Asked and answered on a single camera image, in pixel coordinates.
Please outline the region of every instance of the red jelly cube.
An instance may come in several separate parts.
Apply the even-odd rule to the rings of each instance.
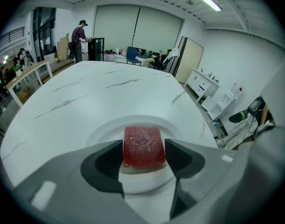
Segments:
[[[124,165],[143,168],[165,162],[160,130],[151,127],[127,127],[124,141]]]

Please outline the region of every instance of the black cap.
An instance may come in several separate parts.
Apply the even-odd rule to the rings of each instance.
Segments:
[[[82,23],[84,23],[84,24],[85,24],[85,26],[87,26],[87,23],[86,23],[86,21],[85,21],[85,20],[81,20],[81,21],[80,21],[80,23],[79,23],[79,25],[81,25]]]

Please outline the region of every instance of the wooden railing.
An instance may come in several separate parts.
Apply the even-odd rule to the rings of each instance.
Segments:
[[[24,29],[25,27],[18,28],[0,36],[0,48],[10,42],[13,42],[21,37],[24,37]]]

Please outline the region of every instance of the blue chair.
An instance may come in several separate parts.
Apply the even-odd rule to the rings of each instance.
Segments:
[[[141,65],[142,62],[136,59],[137,55],[138,55],[138,51],[134,47],[128,47],[127,54],[126,54],[127,63],[129,61],[132,64],[139,63],[139,65]]]

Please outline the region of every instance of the white ceiling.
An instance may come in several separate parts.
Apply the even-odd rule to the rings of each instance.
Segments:
[[[26,12],[25,7],[31,9],[30,6],[43,6],[42,1],[48,6],[73,9],[87,0],[28,0],[21,11]],[[167,3],[169,6],[174,5],[181,12],[186,12],[187,16],[201,20],[206,29],[242,31],[259,35],[285,47],[283,29],[263,0],[214,0],[222,8],[221,12],[214,11],[202,0],[192,0],[193,5],[188,5],[188,0],[157,1],[161,2],[162,6],[166,6]]]

